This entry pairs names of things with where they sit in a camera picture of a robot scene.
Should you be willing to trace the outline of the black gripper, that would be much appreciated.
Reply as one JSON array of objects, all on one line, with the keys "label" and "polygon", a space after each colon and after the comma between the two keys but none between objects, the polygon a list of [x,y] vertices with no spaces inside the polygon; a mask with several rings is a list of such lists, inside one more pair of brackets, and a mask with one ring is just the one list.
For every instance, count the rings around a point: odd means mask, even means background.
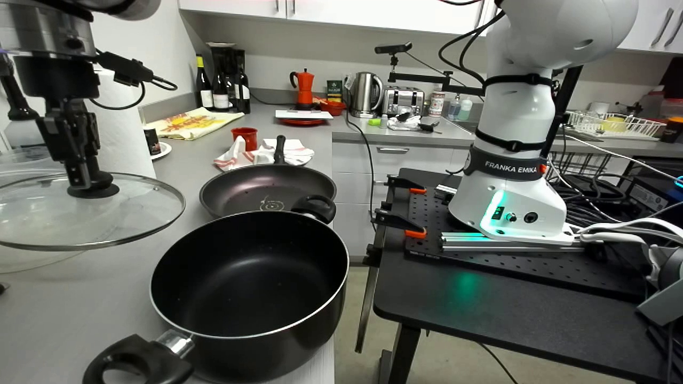
[{"label": "black gripper", "polygon": [[78,97],[47,99],[38,129],[55,162],[65,169],[73,187],[103,187],[104,173],[98,165],[96,115]]}]

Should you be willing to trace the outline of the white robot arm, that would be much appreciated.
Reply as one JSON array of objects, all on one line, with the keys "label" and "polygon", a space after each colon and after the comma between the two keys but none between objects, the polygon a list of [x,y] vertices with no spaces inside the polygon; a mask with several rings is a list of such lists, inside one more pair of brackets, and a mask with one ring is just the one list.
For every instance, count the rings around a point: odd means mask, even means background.
[{"label": "white robot arm", "polygon": [[122,84],[144,88],[162,78],[142,61],[99,50],[93,43],[96,12],[141,20],[160,0],[0,0],[0,80],[11,122],[33,122],[48,156],[65,169],[73,195],[114,194],[112,175],[98,165],[98,124],[84,107],[98,97],[93,65]]}]

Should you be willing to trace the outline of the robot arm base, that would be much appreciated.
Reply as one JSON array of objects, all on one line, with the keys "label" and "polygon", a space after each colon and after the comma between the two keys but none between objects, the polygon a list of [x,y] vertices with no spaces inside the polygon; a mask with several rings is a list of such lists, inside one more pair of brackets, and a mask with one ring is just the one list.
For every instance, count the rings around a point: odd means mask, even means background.
[{"label": "robot arm base", "polygon": [[485,105],[448,211],[485,236],[570,243],[565,202],[544,179],[552,73],[615,50],[638,0],[501,0],[488,32]]}]

